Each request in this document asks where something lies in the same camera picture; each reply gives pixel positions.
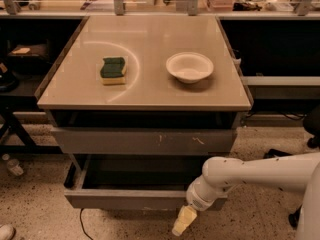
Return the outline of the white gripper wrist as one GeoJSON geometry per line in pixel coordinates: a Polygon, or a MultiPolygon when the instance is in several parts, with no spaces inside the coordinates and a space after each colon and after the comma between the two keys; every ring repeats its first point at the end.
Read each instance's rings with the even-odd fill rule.
{"type": "Polygon", "coordinates": [[[180,209],[172,233],[175,236],[181,236],[197,218],[197,211],[209,209],[221,196],[221,188],[211,186],[203,176],[197,177],[189,185],[186,192],[186,200],[189,206],[183,206],[180,209]]]}

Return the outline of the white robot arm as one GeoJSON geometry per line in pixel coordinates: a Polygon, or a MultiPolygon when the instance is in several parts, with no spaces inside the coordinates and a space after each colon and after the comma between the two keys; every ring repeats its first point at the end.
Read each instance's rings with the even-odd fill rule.
{"type": "Polygon", "coordinates": [[[180,209],[172,233],[182,235],[199,211],[207,210],[240,184],[302,193],[296,240],[320,239],[319,153],[252,161],[224,157],[208,159],[203,164],[202,174],[187,189],[187,204],[180,209]]]}

